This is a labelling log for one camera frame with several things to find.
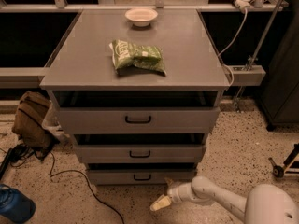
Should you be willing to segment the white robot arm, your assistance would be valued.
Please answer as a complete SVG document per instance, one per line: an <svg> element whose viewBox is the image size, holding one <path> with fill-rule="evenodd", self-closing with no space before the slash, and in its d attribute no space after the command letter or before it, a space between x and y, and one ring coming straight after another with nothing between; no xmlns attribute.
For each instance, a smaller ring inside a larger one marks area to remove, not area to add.
<svg viewBox="0 0 299 224"><path fill-rule="evenodd" d="M247 197L242 197L200 175L191 182L175 182L167 178L166 183L166 194L150 206L151 211L172 203L209 205L216 202L244 224L299 224L298 205L288 193L274 185L258 185Z"/></svg>

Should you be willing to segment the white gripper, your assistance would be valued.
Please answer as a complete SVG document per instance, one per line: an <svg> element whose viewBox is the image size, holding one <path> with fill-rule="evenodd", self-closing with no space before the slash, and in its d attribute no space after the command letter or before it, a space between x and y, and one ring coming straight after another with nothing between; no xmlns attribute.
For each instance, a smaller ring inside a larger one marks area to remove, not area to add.
<svg viewBox="0 0 299 224"><path fill-rule="evenodd" d="M177 182L172 178L166 177L164 179L168 186L167 195L161 195L151 206L150 210L155 212L166 208L173 203L190 202L193 198L191 183Z"/></svg>

